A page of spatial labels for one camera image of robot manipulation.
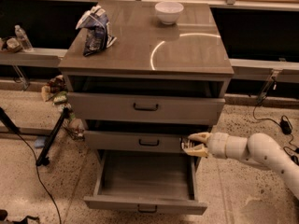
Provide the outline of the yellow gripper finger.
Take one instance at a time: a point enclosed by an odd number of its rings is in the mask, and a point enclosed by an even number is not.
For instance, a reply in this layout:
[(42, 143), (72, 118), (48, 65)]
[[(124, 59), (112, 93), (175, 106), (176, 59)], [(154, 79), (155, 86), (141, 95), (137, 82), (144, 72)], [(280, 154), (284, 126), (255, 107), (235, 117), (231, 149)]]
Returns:
[(188, 139), (193, 142), (201, 142), (206, 143), (208, 138), (211, 136), (211, 133), (204, 132), (204, 133), (192, 133), (188, 136)]
[(202, 145), (195, 147), (185, 147), (184, 152), (190, 156), (194, 157), (208, 157), (208, 149)]

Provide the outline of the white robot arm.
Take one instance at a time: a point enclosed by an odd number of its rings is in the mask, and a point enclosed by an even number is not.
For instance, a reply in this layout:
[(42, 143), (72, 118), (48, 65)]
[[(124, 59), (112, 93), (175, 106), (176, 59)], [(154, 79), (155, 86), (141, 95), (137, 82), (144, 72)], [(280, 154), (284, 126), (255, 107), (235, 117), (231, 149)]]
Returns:
[(232, 159), (248, 166), (276, 173), (299, 199), (299, 166), (269, 135), (255, 133), (249, 138), (228, 133), (193, 133), (181, 139), (182, 150), (190, 156)]

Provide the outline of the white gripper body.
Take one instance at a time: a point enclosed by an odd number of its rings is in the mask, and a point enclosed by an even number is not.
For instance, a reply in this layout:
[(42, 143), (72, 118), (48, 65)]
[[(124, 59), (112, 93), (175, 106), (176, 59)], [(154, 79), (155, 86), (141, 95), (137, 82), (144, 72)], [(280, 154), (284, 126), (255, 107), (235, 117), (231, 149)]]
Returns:
[(207, 140), (207, 148), (218, 159), (244, 160), (248, 155), (248, 139), (228, 133), (213, 133)]

